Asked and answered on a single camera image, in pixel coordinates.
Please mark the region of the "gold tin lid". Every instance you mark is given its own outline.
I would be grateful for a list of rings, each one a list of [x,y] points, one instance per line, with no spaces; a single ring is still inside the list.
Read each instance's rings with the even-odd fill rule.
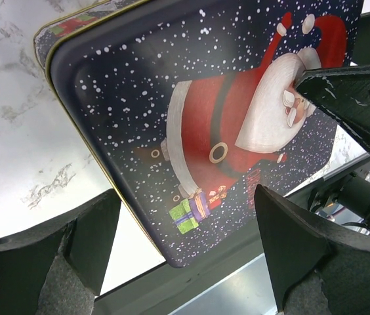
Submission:
[[[329,160],[296,92],[350,63],[362,1],[107,1],[50,25],[47,77],[165,260],[180,268]]]

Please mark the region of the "square cookie tin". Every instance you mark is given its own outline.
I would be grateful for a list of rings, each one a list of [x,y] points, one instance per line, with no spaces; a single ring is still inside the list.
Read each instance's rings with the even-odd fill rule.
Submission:
[[[321,65],[346,64],[355,23],[322,5],[314,33],[300,36],[301,12],[268,1],[105,1],[49,24],[34,40],[37,59],[83,142],[154,247],[171,259],[181,239],[175,211],[202,201],[209,221],[245,203],[253,169],[290,163],[287,142],[265,137],[258,90],[301,44],[342,42]]]

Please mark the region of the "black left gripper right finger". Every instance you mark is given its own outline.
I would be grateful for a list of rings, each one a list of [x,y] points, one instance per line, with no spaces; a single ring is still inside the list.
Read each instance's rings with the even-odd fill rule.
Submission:
[[[261,184],[254,201],[279,314],[370,314],[370,236]]]

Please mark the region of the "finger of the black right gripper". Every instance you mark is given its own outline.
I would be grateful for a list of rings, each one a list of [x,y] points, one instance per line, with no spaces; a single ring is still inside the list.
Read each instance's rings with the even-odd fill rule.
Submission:
[[[295,87],[370,154],[370,65],[308,70]]]

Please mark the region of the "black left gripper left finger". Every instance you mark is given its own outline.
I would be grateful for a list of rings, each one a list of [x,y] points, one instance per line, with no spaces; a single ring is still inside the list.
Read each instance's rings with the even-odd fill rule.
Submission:
[[[110,189],[27,230],[0,238],[0,314],[91,314],[117,230]]]

